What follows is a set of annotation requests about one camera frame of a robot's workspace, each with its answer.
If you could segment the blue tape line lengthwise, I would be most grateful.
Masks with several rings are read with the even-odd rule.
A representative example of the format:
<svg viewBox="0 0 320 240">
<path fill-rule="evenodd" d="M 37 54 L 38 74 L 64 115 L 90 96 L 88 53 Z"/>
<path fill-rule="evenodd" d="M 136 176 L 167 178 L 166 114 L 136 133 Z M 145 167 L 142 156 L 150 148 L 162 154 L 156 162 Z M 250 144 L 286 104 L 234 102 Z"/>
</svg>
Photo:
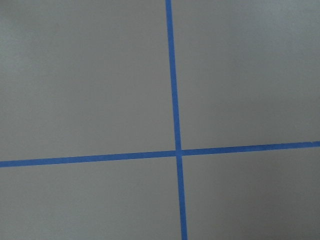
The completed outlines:
<svg viewBox="0 0 320 240">
<path fill-rule="evenodd" d="M 172 2 L 170 0 L 165 1 L 165 11 L 166 11 L 166 26 L 167 26 L 167 40 L 168 40 L 170 85 L 171 85 L 171 97 L 172 97 L 175 158 L 176 158 L 176 169 L 177 169 L 180 231 L 181 231 L 181 238 L 183 240 L 187 240 L 188 229 L 187 229 L 186 202 L 185 202 L 183 151 L 182 151 L 181 130 L 180 130 L 180 114 L 179 114 L 178 83 L 177 83 L 177 72 L 176 72 L 173 11 L 172 11 Z"/>
</svg>

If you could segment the blue tape line crosswise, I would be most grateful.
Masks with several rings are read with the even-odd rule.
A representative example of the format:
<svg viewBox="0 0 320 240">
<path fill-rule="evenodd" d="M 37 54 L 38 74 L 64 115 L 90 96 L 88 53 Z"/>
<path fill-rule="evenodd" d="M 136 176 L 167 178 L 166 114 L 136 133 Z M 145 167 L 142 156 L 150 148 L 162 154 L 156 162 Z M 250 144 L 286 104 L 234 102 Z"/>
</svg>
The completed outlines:
<svg viewBox="0 0 320 240">
<path fill-rule="evenodd" d="M 176 156 L 197 156 L 197 155 L 261 152 L 261 151 L 275 151 L 275 150 L 292 150 L 292 149 L 304 149 L 304 148 L 318 148 L 319 146 L 320 146 L 319 141 L 307 141 L 307 142 L 183 149 L 181 151 L 164 150 L 164 151 L 117 153 L 117 154 L 90 155 L 90 156 L 70 156 L 70 157 L 57 157 L 57 158 L 6 160 L 6 161 L 0 162 L 0 167 L 10 168 L 10 167 L 77 164 L 77 163 L 106 162 L 106 161 L 124 161 L 124 160 L 165 158 L 165 157 L 176 157 Z"/>
</svg>

